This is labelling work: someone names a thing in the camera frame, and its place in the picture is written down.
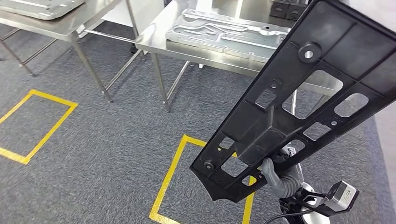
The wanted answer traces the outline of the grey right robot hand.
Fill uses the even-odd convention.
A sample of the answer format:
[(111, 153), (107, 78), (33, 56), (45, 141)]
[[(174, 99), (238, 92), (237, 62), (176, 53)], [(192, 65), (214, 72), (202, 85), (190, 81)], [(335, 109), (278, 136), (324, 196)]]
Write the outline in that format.
[(263, 159), (261, 173), (270, 185), (274, 195), (279, 198), (292, 196), (303, 185), (304, 176), (300, 164), (291, 167), (281, 176), (275, 172), (275, 162), (282, 162), (295, 154), (296, 150), (294, 147), (284, 146), (273, 156)]

